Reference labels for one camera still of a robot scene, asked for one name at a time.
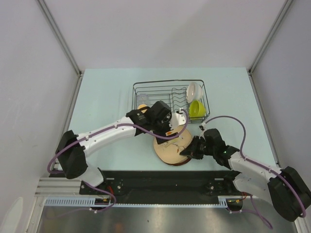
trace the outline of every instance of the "light blue table surface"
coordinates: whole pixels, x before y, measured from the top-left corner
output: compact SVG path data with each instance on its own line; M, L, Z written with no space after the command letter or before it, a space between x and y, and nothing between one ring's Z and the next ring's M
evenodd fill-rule
M134 83L171 79L203 80L209 118L230 115L240 119L247 131L244 153L275 165L245 68L87 69L69 129L84 133L113 123L131 110ZM206 127L217 128L227 144L240 148L243 131L239 123L223 118L211 121ZM201 133L197 124L190 124L188 129L192 136ZM108 145L88 158L88 162L102 170L226 170L210 156L192 159L182 166L167 165L154 152L152 136L138 137Z

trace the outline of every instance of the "clear cup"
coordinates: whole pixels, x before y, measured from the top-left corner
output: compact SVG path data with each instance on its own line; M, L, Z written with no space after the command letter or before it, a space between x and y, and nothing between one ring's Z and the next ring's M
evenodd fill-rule
M148 95L146 94L137 95L137 106L140 106L141 104L146 104L147 106L150 106Z

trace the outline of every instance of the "small cup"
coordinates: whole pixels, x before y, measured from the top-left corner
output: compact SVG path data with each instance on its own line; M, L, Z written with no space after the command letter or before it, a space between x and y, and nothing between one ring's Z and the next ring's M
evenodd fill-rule
M142 105L142 104L146 104L147 106L150 106L150 101L149 101L149 97L146 94L139 94L137 96L137 106Z
M187 88L187 101L191 103L194 100L200 100L203 96L203 90L199 84L191 82Z
M190 107L189 107L190 118L204 117L205 114L206 114L206 109L200 101L194 100L190 104Z

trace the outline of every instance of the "wooden plate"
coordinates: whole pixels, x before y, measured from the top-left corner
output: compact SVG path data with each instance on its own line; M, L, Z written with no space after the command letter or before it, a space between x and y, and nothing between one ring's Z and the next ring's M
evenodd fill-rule
M168 132L167 135L179 133L183 127L183 125L178 126L175 130ZM163 162L169 165L179 166L190 161L188 157L179 155L179 153L183 151L191 141L191 134L186 129L178 138L164 142L160 145L156 143L156 138L154 138L154 149Z

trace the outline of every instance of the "white wall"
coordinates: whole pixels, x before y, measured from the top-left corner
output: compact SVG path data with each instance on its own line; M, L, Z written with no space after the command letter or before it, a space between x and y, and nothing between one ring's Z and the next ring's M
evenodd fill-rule
M311 188L311 1L295 1L254 73L277 154Z
M285 0L46 0L86 68L250 67Z
M77 76L34 0L1 0L0 32L0 223L23 197L22 232Z

